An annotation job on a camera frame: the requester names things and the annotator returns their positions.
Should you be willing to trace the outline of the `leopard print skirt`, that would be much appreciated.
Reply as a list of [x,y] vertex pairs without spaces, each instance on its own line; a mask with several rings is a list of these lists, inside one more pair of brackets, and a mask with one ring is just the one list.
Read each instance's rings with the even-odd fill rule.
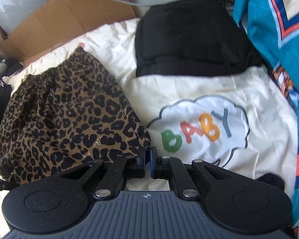
[[12,94],[0,124],[0,176],[27,184],[148,146],[150,135],[115,77],[78,47]]

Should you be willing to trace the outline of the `black clothes pile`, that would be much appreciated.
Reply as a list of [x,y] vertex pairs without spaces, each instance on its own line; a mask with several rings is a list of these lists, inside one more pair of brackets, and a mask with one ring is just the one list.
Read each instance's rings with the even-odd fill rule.
[[[3,77],[10,77],[23,68],[23,65],[13,58],[3,59],[0,56],[0,63],[7,64],[7,70]],[[0,79],[0,123],[12,93],[12,86],[7,84],[6,81],[3,81],[3,77]]]

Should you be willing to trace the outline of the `cream bear print blanket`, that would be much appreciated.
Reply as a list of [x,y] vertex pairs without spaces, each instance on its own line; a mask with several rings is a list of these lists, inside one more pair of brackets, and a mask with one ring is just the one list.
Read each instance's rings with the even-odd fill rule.
[[[263,68],[229,77],[136,77],[137,20],[104,25],[11,77],[59,66],[76,48],[96,57],[150,136],[146,173],[126,156],[96,159],[6,190],[7,238],[289,238],[296,117]],[[150,149],[170,156],[150,177]]]

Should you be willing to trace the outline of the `folded black garment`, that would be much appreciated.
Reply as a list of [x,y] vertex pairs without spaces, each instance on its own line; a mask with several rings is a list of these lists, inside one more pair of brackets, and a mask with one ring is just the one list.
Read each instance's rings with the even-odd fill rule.
[[135,36],[136,76],[220,77],[263,59],[220,2],[181,0],[151,7]]

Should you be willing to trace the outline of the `flattened brown cardboard box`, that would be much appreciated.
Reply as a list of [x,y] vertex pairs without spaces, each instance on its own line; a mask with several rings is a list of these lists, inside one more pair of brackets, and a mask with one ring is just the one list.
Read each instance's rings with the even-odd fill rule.
[[51,0],[0,42],[0,55],[31,63],[104,24],[138,17],[136,8],[123,1],[132,0]]

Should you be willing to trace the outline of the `blue patterned fabric bag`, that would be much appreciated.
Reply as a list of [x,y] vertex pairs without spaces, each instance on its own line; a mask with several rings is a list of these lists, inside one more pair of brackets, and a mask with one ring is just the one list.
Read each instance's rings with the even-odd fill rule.
[[233,19],[270,64],[278,86],[297,114],[292,229],[299,238],[299,0],[235,0]]

